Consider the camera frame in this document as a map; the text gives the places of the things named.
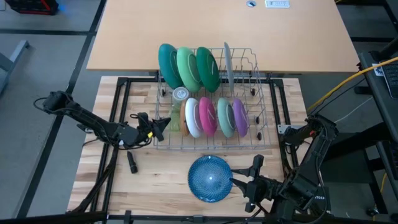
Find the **floor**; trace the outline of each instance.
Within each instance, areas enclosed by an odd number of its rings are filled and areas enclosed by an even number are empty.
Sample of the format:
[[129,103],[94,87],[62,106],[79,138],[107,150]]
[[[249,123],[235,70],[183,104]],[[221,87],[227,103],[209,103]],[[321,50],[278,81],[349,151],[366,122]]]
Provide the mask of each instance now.
[[[75,101],[91,110],[101,76],[147,75],[147,73],[87,71],[86,63],[95,40],[92,34],[96,26],[92,25],[92,22],[100,0],[57,0],[57,2],[60,4],[60,11],[56,16],[37,16],[18,14],[8,6],[4,10],[4,0],[0,0],[0,52],[10,56],[20,40],[28,40],[32,46],[24,52],[8,86],[0,95],[0,132],[3,133],[0,135],[0,142],[3,145],[0,149],[0,198],[2,198],[0,219],[16,216],[34,167],[38,163],[38,157],[43,151],[50,127],[55,122],[54,116],[47,115],[32,106],[36,98],[47,96],[50,91],[67,89],[72,77],[76,80],[76,85],[69,85],[69,88],[73,88],[72,95]],[[389,3],[398,16],[398,2],[390,0]],[[397,35],[381,7],[338,6],[338,9],[350,36],[395,37]],[[57,35],[42,35],[41,30],[57,30],[55,33]],[[83,31],[90,35],[76,35],[76,32],[68,31]],[[377,50],[384,45],[354,43],[358,52]],[[310,106],[348,76],[349,74],[292,75],[300,79],[306,106]],[[337,120],[367,98],[368,96],[355,95],[351,90],[325,108],[322,115]],[[340,131],[355,132],[364,130],[380,120],[376,105],[370,100],[348,119],[339,122],[338,127]],[[65,212],[84,138],[85,134],[77,131],[76,122],[69,118],[62,120],[28,216]],[[374,156],[374,150],[369,150],[369,156]],[[376,175],[380,181],[383,173]],[[367,185],[331,182],[327,182],[326,185],[330,187],[334,215],[369,219],[364,210],[371,208],[374,202]],[[390,196],[392,190],[387,182],[384,200],[390,213],[398,213],[398,203]],[[377,220],[388,221],[388,219],[387,215],[377,216]]]

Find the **plate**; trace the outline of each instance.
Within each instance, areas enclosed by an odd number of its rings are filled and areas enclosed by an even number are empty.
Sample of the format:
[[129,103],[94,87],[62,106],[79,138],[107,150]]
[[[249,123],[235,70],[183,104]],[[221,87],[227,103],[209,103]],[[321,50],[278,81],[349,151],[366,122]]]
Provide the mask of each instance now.
[[217,115],[209,98],[200,98],[199,115],[201,125],[207,136],[214,136],[217,130]]
[[202,83],[193,51],[186,47],[180,48],[177,51],[177,67],[185,87],[192,93],[199,91]]
[[170,44],[159,47],[158,61],[164,80],[172,89],[183,85],[177,67],[177,49]]
[[217,115],[221,130],[223,131],[225,137],[232,137],[236,127],[234,110],[226,98],[218,99]]
[[214,93],[220,85],[220,74],[213,54],[206,47],[197,50],[197,66],[203,85],[210,93]]
[[202,156],[188,172],[188,186],[199,200],[218,202],[232,189],[232,172],[229,165],[217,156]]
[[228,75],[229,90],[233,92],[234,72],[232,70],[232,56],[231,56],[231,49],[229,49],[229,46],[226,42],[224,42],[224,50],[225,50],[225,65],[226,65],[226,73]]
[[185,104],[185,119],[187,120],[188,130],[194,138],[199,138],[203,132],[199,115],[199,102],[194,98],[189,98]]
[[185,105],[187,104],[186,100],[182,101],[181,110],[180,110],[180,127],[181,127],[181,134],[183,136],[189,135],[189,130],[187,126],[187,119],[185,119]]
[[243,103],[240,99],[234,99],[234,117],[238,133],[241,137],[245,137],[248,133],[248,117],[244,110]]

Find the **white plate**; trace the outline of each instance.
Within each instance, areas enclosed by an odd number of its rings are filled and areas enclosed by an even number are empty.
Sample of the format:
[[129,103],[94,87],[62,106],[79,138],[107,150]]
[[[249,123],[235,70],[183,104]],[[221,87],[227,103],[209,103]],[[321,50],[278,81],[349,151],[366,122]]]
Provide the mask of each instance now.
[[189,98],[185,104],[185,119],[191,135],[194,138],[199,138],[203,128],[199,117],[199,102],[194,98]]
[[231,92],[234,91],[234,73],[232,70],[232,56],[231,50],[226,42],[224,42],[224,50],[225,50],[225,65],[226,65],[226,73],[228,75],[228,82],[229,82],[229,90]]

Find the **yellow cable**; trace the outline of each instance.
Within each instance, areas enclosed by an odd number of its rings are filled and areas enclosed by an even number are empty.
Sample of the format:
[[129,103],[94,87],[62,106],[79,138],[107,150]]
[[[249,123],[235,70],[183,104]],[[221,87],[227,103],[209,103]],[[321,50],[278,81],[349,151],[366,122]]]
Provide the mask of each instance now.
[[387,177],[387,173],[384,173],[383,180],[381,181],[380,193],[383,193],[384,184],[386,183],[386,177]]
[[362,71],[359,71],[358,73],[355,73],[354,75],[348,77],[346,80],[342,81],[339,85],[337,85],[336,87],[334,87],[332,90],[330,90],[325,96],[323,96],[322,98],[320,98],[317,102],[315,102],[313,105],[311,105],[309,108],[307,108],[307,112],[309,113],[314,107],[316,107],[316,105],[320,104],[324,99],[328,98],[332,93],[334,93],[336,90],[338,90],[340,87],[342,87],[345,83],[348,83],[349,81],[351,81],[352,79],[383,65],[387,65],[388,63],[391,62],[395,62],[396,60],[398,60],[398,57],[395,57],[393,59],[390,59],[388,61],[385,61],[383,63],[377,64],[375,66],[369,67],[367,69],[364,69]]

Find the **purple plate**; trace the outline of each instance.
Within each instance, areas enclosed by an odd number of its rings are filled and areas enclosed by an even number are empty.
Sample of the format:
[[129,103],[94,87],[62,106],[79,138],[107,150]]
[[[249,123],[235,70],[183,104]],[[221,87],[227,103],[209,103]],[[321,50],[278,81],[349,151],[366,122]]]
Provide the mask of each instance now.
[[245,137],[245,135],[248,133],[248,117],[246,116],[246,111],[244,110],[242,101],[238,98],[235,98],[233,107],[238,133],[241,137]]

